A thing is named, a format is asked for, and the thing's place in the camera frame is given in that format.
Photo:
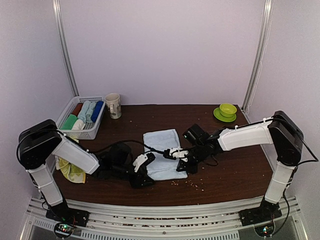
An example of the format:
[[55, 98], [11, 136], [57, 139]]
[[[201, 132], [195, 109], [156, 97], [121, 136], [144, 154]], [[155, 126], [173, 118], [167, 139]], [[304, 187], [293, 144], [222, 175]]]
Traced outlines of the yellow green patterned towel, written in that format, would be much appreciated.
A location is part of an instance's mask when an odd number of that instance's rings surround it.
[[71, 183], [84, 184], [86, 182], [86, 173], [61, 157], [55, 156], [55, 168]]

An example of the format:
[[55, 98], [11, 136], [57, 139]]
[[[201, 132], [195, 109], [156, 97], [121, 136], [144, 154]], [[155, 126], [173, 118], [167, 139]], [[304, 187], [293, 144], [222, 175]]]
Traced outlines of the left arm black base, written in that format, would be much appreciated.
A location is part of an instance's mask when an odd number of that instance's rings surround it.
[[51, 208], [46, 211], [45, 217], [72, 226], [86, 227], [90, 213], [85, 210], [74, 208], [57, 209]]

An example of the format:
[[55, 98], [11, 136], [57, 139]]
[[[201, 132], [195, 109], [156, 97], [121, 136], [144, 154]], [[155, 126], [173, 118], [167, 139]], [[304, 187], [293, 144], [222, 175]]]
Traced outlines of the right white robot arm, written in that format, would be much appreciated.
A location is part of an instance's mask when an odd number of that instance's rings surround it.
[[257, 216], [266, 221], [279, 209], [279, 201], [291, 183], [298, 167], [304, 145], [304, 134], [282, 110], [261, 121], [234, 127], [223, 127], [213, 133], [192, 125], [183, 134], [190, 148], [171, 148], [169, 156], [179, 160], [178, 171], [196, 173], [198, 164], [209, 156], [216, 156], [236, 149], [273, 146], [277, 164], [268, 188], [255, 208], [240, 211], [240, 215]]

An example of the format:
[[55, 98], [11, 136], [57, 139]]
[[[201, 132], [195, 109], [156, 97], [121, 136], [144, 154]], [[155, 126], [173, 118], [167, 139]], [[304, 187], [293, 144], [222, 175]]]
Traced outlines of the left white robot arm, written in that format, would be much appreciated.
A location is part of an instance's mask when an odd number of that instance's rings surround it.
[[134, 189], [155, 184], [146, 168], [146, 164], [155, 159], [153, 153], [139, 155], [138, 159], [142, 160], [140, 166], [134, 165], [132, 150], [123, 142], [94, 153], [58, 130], [53, 120], [47, 119], [20, 133], [16, 157], [43, 195], [48, 209], [61, 222], [69, 221], [72, 211], [47, 165], [47, 159], [52, 156], [66, 160], [101, 180], [111, 176], [125, 179]]

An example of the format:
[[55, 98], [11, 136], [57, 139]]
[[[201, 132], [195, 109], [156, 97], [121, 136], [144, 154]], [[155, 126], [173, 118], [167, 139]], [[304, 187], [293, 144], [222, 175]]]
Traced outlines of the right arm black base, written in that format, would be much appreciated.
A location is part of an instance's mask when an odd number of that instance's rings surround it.
[[271, 222], [282, 216], [282, 211], [276, 209], [271, 211], [262, 207], [244, 209], [238, 212], [242, 226], [257, 225], [264, 222]]

